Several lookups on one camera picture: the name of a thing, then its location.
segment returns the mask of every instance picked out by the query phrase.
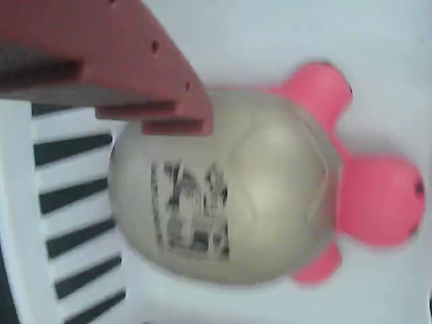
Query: pink flipper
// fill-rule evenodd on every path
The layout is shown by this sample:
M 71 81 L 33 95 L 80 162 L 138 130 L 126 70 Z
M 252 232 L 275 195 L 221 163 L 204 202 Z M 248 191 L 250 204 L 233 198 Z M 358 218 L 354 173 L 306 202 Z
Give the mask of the pink flipper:
M 340 188 L 340 230 L 374 246 L 393 246 L 417 232 L 425 212 L 419 170 L 400 157 L 353 157 Z
M 297 271 L 292 277 L 299 284 L 316 285 L 329 279 L 338 270 L 341 262 L 342 256 L 339 248 L 332 243 L 313 262 Z
M 302 66 L 284 84 L 268 91 L 281 95 L 306 109 L 328 132 L 352 100 L 345 77 L 328 63 Z

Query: red wooden object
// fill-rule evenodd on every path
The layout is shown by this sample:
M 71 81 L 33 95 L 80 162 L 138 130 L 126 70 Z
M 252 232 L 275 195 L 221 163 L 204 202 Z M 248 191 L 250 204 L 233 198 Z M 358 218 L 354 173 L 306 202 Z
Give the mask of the red wooden object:
M 204 86 L 140 0 L 0 0 L 0 97 L 210 134 Z

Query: beige shell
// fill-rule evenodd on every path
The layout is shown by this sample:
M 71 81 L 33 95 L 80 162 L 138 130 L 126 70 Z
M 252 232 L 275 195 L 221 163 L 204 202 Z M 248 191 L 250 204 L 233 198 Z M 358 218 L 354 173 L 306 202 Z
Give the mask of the beige shell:
M 211 92 L 212 136 L 115 142 L 109 193 L 144 258 L 194 279 L 255 284 L 313 260 L 334 234 L 341 161 L 301 108 L 272 94 Z

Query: turtle toy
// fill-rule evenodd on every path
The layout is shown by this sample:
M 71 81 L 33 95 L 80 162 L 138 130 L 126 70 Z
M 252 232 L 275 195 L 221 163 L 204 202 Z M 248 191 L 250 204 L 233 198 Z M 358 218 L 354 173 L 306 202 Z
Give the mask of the turtle toy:
M 115 142 L 113 212 L 147 260 L 219 284 L 285 275 L 316 284 L 341 265 L 338 233 L 386 247 L 418 232 L 419 170 L 343 146 L 335 125 L 352 91 L 331 64 L 306 64 L 282 86 L 209 96 L 209 136 L 143 136 L 132 122 Z

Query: black and white stripes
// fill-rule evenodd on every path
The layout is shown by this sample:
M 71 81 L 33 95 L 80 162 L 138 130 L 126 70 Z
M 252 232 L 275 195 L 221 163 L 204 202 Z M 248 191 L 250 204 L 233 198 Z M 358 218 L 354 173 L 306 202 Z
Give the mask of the black and white stripes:
M 107 122 L 91 114 L 93 109 L 32 106 L 41 221 L 67 324 L 90 323 L 126 299 L 121 244 L 107 196 L 113 138 Z

